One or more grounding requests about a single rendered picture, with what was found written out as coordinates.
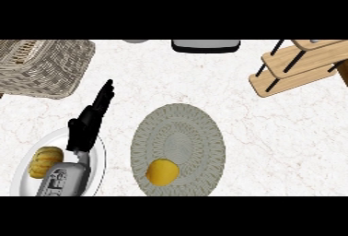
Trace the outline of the woven wicker basket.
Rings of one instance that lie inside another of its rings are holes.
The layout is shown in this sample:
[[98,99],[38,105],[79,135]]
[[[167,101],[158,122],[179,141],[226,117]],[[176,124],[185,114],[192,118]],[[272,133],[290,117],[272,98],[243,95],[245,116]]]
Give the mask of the woven wicker basket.
[[0,94],[69,97],[95,53],[89,40],[0,40]]

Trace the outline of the white round plate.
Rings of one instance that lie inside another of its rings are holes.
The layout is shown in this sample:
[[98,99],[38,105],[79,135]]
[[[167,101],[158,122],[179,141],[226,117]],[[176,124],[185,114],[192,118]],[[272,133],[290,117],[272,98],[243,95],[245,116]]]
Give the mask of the white round plate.
[[[64,127],[63,129],[52,132],[46,135],[36,145],[29,150],[21,164],[18,166],[11,188],[10,194],[14,196],[35,196],[39,192],[39,188],[42,185],[42,179],[32,178],[29,175],[29,165],[35,156],[36,151],[42,147],[58,147],[64,151],[64,161],[66,162],[77,162],[79,157],[74,155],[71,151],[67,151],[67,144],[69,144],[69,128]],[[86,186],[86,190],[83,196],[94,196],[97,194],[98,188],[102,183],[105,169],[107,169],[107,150],[105,145],[102,142],[101,137],[97,138],[95,146],[91,150],[91,167],[92,173],[91,178]]]

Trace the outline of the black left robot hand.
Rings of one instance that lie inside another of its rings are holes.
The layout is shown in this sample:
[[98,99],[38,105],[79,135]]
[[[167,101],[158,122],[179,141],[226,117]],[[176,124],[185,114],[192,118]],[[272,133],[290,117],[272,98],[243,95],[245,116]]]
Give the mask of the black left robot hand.
[[89,152],[92,150],[113,98],[114,81],[110,79],[98,92],[94,104],[85,108],[79,118],[73,118],[69,122],[70,138],[67,149],[70,151]]

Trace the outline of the orange sweet potato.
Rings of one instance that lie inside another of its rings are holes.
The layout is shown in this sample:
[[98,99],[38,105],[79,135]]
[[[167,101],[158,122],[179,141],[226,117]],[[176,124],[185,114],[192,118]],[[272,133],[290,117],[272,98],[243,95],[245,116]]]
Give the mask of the orange sweet potato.
[[148,166],[147,177],[157,186],[169,185],[179,177],[181,168],[170,159],[157,159]]

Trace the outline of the wooden tiered shelf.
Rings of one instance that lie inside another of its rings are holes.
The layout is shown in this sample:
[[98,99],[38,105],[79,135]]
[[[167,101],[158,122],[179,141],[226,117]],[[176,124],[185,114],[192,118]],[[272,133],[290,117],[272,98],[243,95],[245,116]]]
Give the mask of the wooden tiered shelf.
[[287,48],[282,43],[263,54],[262,68],[250,76],[262,98],[334,76],[348,62],[348,40],[293,40]]

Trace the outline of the grey and black appliance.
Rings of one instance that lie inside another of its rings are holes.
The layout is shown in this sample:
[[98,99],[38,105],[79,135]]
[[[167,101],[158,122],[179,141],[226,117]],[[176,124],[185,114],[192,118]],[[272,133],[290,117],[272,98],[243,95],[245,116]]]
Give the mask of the grey and black appliance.
[[181,53],[234,53],[241,40],[173,40],[172,47]]

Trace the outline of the grey woven round placemat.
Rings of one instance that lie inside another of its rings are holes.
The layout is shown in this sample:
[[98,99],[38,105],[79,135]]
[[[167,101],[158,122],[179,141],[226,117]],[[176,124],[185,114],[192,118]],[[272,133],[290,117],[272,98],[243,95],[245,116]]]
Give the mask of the grey woven round placemat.
[[[157,159],[181,169],[176,180],[157,186],[147,177]],[[158,108],[139,124],[130,146],[133,177],[147,195],[209,196],[225,171],[226,146],[219,126],[198,107],[173,103]]]

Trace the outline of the yellow ridged squash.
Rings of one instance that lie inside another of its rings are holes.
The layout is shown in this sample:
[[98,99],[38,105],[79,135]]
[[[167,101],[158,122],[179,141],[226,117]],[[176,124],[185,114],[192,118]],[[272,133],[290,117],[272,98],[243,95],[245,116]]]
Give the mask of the yellow ridged squash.
[[29,175],[35,179],[46,176],[54,165],[64,161],[64,153],[60,147],[42,147],[33,155],[29,165]]

